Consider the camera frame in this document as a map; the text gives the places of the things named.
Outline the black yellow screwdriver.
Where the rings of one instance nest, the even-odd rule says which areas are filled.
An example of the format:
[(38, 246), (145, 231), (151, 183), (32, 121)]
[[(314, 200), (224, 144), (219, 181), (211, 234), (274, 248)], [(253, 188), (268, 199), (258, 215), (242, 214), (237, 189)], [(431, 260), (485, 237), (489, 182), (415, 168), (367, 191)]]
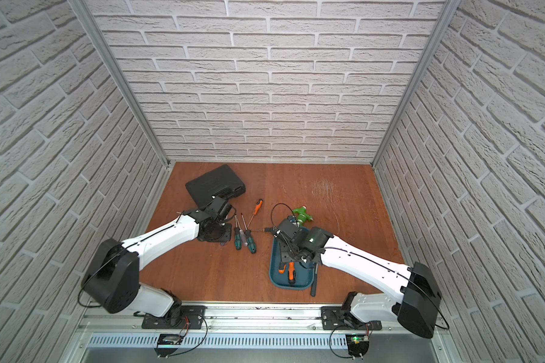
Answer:
[(275, 234), (275, 228), (267, 227), (267, 228), (251, 229), (251, 232), (263, 232), (263, 233)]

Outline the large green black screwdriver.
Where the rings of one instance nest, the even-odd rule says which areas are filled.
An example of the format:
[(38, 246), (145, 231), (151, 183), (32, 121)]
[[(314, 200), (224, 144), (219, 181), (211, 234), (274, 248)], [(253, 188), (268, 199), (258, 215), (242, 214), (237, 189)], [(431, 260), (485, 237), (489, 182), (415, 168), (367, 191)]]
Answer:
[(254, 239), (253, 239), (253, 237), (251, 235), (251, 231), (248, 229), (248, 226), (247, 226), (247, 224), (245, 222), (245, 218), (244, 218), (243, 214), (241, 214), (241, 218), (242, 218), (243, 224), (245, 226), (245, 236), (246, 236), (246, 240), (247, 240), (248, 249), (251, 252), (251, 254), (256, 254), (256, 252), (257, 252), (256, 243), (254, 242)]

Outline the small orange screwdriver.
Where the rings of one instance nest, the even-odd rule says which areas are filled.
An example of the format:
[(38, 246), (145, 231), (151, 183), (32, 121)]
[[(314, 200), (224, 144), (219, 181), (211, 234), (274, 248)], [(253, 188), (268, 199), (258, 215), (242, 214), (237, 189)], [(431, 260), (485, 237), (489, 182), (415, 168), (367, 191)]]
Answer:
[(254, 210), (253, 210), (253, 213), (251, 215), (251, 218), (249, 220), (249, 223), (248, 223), (248, 226), (251, 225), (253, 219), (255, 216), (257, 216), (258, 212), (260, 211), (261, 207), (263, 206), (263, 199), (259, 199), (257, 201), (257, 203), (255, 204), (255, 207), (254, 207)]

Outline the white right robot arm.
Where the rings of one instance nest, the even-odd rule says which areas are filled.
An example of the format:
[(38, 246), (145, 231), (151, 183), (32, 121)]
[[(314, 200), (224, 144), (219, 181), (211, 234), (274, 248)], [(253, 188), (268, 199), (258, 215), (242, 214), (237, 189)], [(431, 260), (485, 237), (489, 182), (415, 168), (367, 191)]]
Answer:
[(322, 228), (298, 227), (288, 219), (264, 231), (287, 246), (289, 261), (337, 269), (381, 290), (387, 296), (383, 302), (363, 293), (348, 295), (345, 312), (359, 322), (395, 320), (418, 337), (433, 338), (442, 294), (427, 265), (384, 260)]

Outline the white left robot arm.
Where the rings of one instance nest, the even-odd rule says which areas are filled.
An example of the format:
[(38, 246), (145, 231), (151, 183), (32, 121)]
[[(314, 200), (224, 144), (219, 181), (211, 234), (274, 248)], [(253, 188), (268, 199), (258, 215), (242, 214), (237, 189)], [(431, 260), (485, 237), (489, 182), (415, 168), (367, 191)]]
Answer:
[(100, 243), (86, 270), (80, 293), (110, 314), (133, 310), (157, 318), (173, 316), (178, 299), (166, 290), (143, 284), (140, 272), (158, 257), (193, 240), (224, 243), (231, 239), (230, 220), (236, 209), (213, 197), (205, 207), (181, 213), (176, 219), (137, 237)]

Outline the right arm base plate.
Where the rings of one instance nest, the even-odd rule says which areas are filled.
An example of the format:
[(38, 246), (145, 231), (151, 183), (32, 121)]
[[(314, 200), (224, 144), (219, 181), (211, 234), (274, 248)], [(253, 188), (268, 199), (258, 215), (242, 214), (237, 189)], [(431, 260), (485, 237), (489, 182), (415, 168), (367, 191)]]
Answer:
[(355, 331), (381, 331), (381, 321), (361, 322), (355, 318), (350, 312), (342, 310), (337, 306), (322, 306), (320, 308), (320, 317), (322, 322), (322, 329), (324, 331), (332, 331), (337, 326), (343, 325), (345, 330)]

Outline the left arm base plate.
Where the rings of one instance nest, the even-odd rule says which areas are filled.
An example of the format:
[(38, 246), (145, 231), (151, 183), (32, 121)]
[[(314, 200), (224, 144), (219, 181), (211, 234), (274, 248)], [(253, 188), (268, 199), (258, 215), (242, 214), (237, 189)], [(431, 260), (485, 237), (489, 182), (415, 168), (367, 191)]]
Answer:
[(172, 308), (163, 318), (145, 314), (142, 329), (200, 331), (205, 328), (203, 318), (206, 309), (203, 305), (183, 305)]

